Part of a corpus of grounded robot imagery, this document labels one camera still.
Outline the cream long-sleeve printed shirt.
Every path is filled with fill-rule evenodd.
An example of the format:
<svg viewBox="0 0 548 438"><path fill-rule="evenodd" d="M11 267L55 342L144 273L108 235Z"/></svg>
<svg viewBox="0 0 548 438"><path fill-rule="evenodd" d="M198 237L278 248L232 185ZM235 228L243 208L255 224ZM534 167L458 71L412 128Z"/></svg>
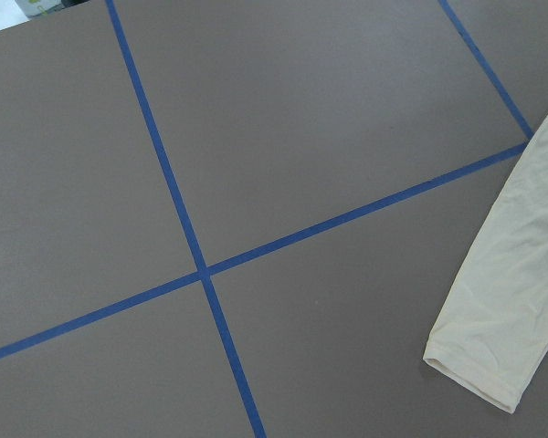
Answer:
<svg viewBox="0 0 548 438"><path fill-rule="evenodd" d="M424 362L508 412L548 351L548 115L476 235Z"/></svg>

